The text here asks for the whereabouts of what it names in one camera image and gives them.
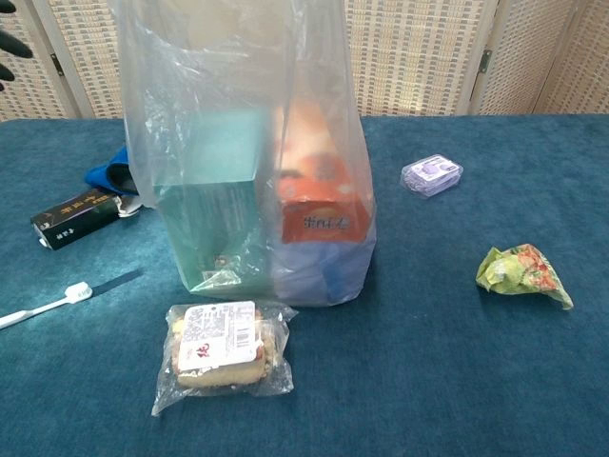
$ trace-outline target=bread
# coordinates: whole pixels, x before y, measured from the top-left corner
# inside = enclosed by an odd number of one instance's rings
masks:
[[[262,315],[256,311],[256,335],[260,344],[256,358],[251,362],[226,365],[217,368],[180,370],[178,355],[184,332],[184,319],[176,320],[171,326],[173,341],[171,347],[171,367],[178,384],[188,388],[247,385],[259,382],[270,372],[275,357],[275,339],[272,326],[266,326]]]

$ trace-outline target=woven screen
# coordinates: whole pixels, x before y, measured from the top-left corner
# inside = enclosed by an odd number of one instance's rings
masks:
[[[510,1],[479,114],[531,112],[571,18],[574,0]]]
[[[348,0],[347,27],[362,114],[452,114],[483,0]]]
[[[49,0],[96,117],[121,117],[116,26],[106,0]]]
[[[32,44],[19,11],[15,14],[0,14],[0,29],[28,44],[34,52],[33,59],[20,59],[0,50],[0,62],[16,76],[14,81],[2,82],[5,91],[0,92],[0,121],[66,117],[49,74],[36,56],[37,49]]]
[[[593,0],[548,80],[539,112],[609,112],[609,3]]]

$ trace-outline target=green box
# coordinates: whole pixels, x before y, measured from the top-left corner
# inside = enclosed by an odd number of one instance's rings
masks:
[[[269,111],[248,109],[200,114],[181,128],[183,149],[155,192],[191,293],[236,298],[270,288],[262,214],[270,126]]]

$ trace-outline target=white toothbrush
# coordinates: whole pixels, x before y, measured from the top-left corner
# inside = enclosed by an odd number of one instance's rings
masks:
[[[36,309],[28,309],[14,312],[8,316],[0,317],[0,329],[12,326],[18,322],[25,321],[36,314],[48,311],[49,309],[61,307],[66,303],[78,303],[87,300],[93,295],[93,289],[87,283],[78,283],[66,289],[66,297],[48,305]]]

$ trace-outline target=toothbrush handle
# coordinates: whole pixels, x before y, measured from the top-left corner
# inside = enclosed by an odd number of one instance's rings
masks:
[[[13,324],[17,324],[18,322],[25,321],[31,317],[30,311],[17,311],[13,314],[9,314],[8,316],[0,317],[0,329],[10,327]]]
[[[61,307],[62,305],[65,305],[66,303],[68,303],[68,299],[62,298],[61,300],[57,300],[56,302],[49,303],[48,305],[44,305],[43,307],[34,308],[31,311],[28,311],[29,317],[35,316],[37,314],[41,314],[45,311],[48,311],[49,309]]]

